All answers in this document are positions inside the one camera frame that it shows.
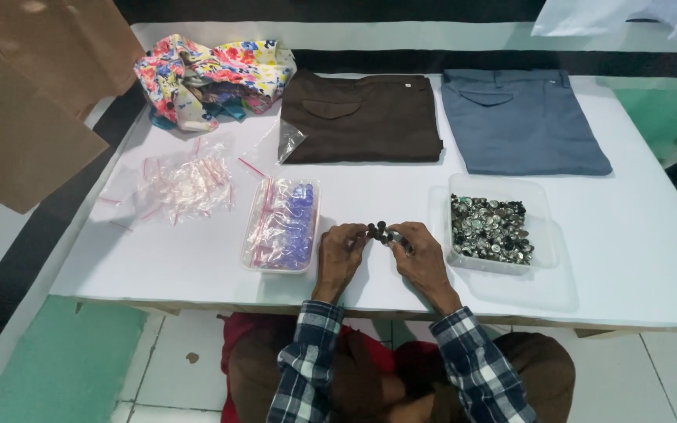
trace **table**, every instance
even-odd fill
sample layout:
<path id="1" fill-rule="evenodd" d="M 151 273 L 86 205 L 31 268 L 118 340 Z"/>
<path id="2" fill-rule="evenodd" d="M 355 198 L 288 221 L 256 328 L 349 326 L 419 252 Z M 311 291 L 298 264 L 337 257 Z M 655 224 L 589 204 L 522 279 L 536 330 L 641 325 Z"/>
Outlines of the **table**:
<path id="1" fill-rule="evenodd" d="M 279 175 L 320 182 L 322 230 L 348 222 L 422 221 L 442 241 L 441 195 L 447 195 L 448 177 L 465 173 L 465 166 L 443 111 L 440 75 L 429 77 L 445 146 L 437 163 L 287 166 Z M 615 171 L 602 178 L 523 178 L 545 188 L 567 253 L 557 267 L 523 277 L 449 269 L 451 283 L 486 323 L 677 330 L 677 192 L 613 91 L 594 77 L 571 81 Z M 222 123 L 216 132 L 235 135 L 237 157 L 268 130 L 279 111 L 280 103 L 243 123 Z M 190 143 L 184 140 L 197 135 L 152 127 L 144 112 L 118 164 L 136 168 L 146 157 L 186 150 Z M 315 265 L 304 275 L 290 276 L 240 267 L 258 181 L 234 158 L 229 168 L 237 184 L 235 210 L 212 219 L 131 233 L 108 223 L 111 208 L 95 206 L 51 293 L 166 310 L 297 313 L 315 284 Z M 434 317 L 379 242 L 366 248 L 342 302 L 348 316 Z"/>

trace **floral fabric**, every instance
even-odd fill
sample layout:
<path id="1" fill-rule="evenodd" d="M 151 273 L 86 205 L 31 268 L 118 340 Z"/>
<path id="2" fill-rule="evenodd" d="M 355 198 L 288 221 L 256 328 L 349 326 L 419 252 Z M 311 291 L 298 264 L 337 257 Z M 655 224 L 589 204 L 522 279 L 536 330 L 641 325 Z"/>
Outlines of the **floral fabric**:
<path id="1" fill-rule="evenodd" d="M 157 116 L 183 130 L 211 131 L 218 121 L 203 103 L 222 105 L 239 98 L 245 108 L 261 114 L 281 96 L 296 64 L 291 51 L 278 48 L 276 41 L 210 49 L 174 34 L 157 42 L 134 69 Z M 190 71 L 197 76 L 191 78 Z"/>

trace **checkered sleeve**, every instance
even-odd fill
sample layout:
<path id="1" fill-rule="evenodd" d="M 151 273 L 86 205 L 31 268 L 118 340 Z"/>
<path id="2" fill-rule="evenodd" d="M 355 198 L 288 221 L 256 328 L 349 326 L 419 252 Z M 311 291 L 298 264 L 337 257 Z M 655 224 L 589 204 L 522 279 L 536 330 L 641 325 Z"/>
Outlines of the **checkered sleeve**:
<path id="1" fill-rule="evenodd" d="M 475 423 L 531 423 L 518 373 L 490 341 L 477 319 L 463 307 L 430 326 L 445 361 L 448 379 Z"/>
<path id="2" fill-rule="evenodd" d="M 321 301 L 305 301 L 294 342 L 278 354 L 281 381 L 268 411 L 268 423 L 322 423 L 329 417 L 328 384 L 333 350 L 344 310 Z"/>

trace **person's left hand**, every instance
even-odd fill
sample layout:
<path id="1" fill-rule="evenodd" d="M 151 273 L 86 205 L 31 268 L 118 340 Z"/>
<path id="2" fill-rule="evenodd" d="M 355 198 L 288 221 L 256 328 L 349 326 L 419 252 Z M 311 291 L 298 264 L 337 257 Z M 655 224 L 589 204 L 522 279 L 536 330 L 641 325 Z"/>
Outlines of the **person's left hand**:
<path id="1" fill-rule="evenodd" d="M 320 237 L 317 257 L 317 283 L 312 299 L 335 304 L 362 263 L 367 245 L 367 226 L 333 226 Z"/>

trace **plastic container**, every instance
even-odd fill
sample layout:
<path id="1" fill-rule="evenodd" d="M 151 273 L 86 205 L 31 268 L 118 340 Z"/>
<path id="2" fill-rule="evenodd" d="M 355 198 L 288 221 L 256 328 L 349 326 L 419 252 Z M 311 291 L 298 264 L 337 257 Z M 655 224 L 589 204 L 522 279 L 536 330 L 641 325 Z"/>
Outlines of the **plastic container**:
<path id="1" fill-rule="evenodd" d="M 307 197 L 312 197 L 310 205 L 306 203 Z M 306 272 L 319 242 L 319 217 L 317 181 L 263 179 L 250 208 L 240 264 L 257 272 Z"/>
<path id="2" fill-rule="evenodd" d="M 533 270 L 549 269 L 558 265 L 555 234 L 550 228 L 552 217 L 545 189 L 534 182 L 514 178 L 472 176 L 458 173 L 448 178 L 447 223 L 445 225 L 444 255 L 451 266 L 484 272 L 525 275 Z M 484 197 L 488 200 L 522 201 L 527 210 L 524 229 L 529 231 L 530 243 L 535 249 L 530 265 L 511 264 L 460 255 L 453 249 L 451 236 L 451 193 L 457 197 Z"/>

